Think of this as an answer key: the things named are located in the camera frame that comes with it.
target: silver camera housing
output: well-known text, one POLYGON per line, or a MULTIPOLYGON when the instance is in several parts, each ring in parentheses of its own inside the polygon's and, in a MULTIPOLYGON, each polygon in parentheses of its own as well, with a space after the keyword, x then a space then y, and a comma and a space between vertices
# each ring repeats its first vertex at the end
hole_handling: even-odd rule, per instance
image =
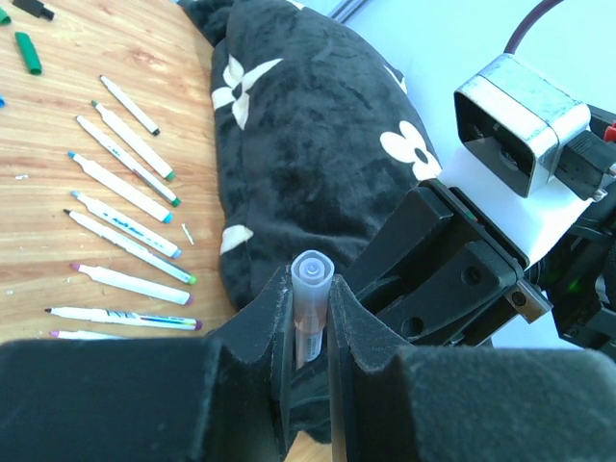
POLYGON ((590 122, 588 106, 506 53, 454 102, 460 140, 522 197, 552 180, 563 147, 590 122))

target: light blue background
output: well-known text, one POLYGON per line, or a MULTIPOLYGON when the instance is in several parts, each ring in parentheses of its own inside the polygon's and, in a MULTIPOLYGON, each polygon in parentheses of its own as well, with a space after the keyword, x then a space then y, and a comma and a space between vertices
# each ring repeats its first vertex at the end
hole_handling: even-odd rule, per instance
MULTIPOLYGON (((329 13, 338 0, 304 0, 329 13)), ((372 0, 347 24, 406 75, 413 101, 442 162, 459 144, 453 92, 502 52, 538 0, 372 0)), ((566 0, 539 20, 517 55, 573 97, 616 113, 613 0, 566 0)), ((498 347, 573 347, 551 315, 521 318, 494 338, 498 347)))

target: black cable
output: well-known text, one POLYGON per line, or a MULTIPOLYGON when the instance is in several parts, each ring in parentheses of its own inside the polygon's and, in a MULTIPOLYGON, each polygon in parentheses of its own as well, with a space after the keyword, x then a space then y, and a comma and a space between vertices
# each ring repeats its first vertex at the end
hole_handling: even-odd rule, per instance
POLYGON ((513 35, 509 39, 509 42, 507 43, 507 46, 504 47, 504 53, 514 54, 518 49, 520 42, 534 23, 537 22, 545 13, 562 2, 563 0, 543 0, 539 3, 539 5, 533 8, 514 31, 513 35))

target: red component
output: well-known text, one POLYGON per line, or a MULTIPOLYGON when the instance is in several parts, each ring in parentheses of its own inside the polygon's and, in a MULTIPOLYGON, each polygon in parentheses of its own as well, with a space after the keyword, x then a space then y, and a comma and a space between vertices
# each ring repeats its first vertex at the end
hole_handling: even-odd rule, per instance
POLYGON ((614 122, 611 127, 607 127, 603 140, 605 142, 616 142, 616 122, 614 122))

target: wooden surface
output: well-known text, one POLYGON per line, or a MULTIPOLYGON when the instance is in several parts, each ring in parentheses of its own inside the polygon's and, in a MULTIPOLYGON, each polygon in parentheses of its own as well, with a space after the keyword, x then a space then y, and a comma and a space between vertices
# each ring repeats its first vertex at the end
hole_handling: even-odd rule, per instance
MULTIPOLYGON (((13 24, 0 27, 0 341, 47 338, 48 331, 95 330, 145 337, 203 335, 94 324, 52 317, 46 307, 83 306, 197 318, 212 329, 234 314, 218 276, 223 214, 218 202, 209 72, 212 47, 179 7, 167 0, 63 0, 47 7, 47 22, 0 1, 13 24), (14 33, 35 44, 43 72, 27 73, 14 33), (159 125, 145 129, 107 92, 104 74, 159 125), (90 105, 118 114, 176 170, 171 188, 183 200, 171 224, 162 224, 89 178, 66 156, 74 150, 138 189, 156 194, 100 147, 74 120, 88 120, 123 145, 90 105), (21 175, 27 178, 17 179, 21 175), (177 264, 198 277, 192 306, 179 306, 103 286, 69 263, 103 266, 179 289, 179 281, 102 241, 63 213, 86 213, 69 192, 101 199, 180 246, 177 264), (190 245, 181 223, 194 238, 190 245)), ((129 153, 137 159, 128 146, 129 153)), ((305 435, 292 462, 331 460, 328 447, 305 435)))

